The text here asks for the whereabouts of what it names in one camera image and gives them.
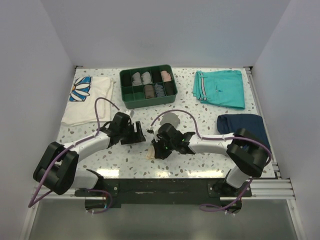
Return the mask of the grey cream underwear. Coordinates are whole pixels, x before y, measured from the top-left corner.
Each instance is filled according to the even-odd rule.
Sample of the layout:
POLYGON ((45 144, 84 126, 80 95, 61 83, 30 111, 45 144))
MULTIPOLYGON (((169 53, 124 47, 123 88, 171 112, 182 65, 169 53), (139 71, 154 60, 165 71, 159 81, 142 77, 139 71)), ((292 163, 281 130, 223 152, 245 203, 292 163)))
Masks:
POLYGON ((157 140, 157 137, 154 133, 154 130, 158 130, 164 124, 171 124, 174 128, 177 128, 180 124, 179 117, 172 113, 167 112, 163 115, 162 120, 160 123, 154 124, 147 129, 147 132, 153 135, 153 139, 151 140, 151 145, 148 148, 146 159, 153 160, 153 159, 161 159, 164 160, 169 157, 172 153, 172 150, 166 149, 164 142, 157 140))

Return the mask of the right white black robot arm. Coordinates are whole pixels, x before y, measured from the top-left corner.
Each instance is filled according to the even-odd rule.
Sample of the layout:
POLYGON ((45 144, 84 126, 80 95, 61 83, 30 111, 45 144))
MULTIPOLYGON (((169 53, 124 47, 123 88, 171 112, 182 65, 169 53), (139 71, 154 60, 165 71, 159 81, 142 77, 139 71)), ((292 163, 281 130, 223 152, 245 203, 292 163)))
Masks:
POLYGON ((219 154, 226 155, 234 162, 223 183, 223 192, 235 196, 246 180, 259 178, 263 169, 272 159, 270 150, 244 128, 235 133, 198 136, 196 132, 182 133, 170 123, 150 127, 153 135, 151 145, 155 159, 166 159, 175 151, 181 155, 219 154))

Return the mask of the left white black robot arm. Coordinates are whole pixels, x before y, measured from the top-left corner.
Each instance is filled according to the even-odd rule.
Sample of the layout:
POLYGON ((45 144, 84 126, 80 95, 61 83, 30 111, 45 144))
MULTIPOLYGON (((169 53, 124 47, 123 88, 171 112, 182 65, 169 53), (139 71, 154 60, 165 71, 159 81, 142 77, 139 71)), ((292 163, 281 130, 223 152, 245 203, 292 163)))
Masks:
POLYGON ((104 190, 100 181, 103 177, 90 169, 78 170, 78 163, 118 143, 132 145, 145 141, 141 122, 132 122, 129 111, 117 112, 111 121, 99 125, 87 137, 65 144, 50 143, 33 173, 33 179, 58 195, 76 188, 99 196, 104 190))

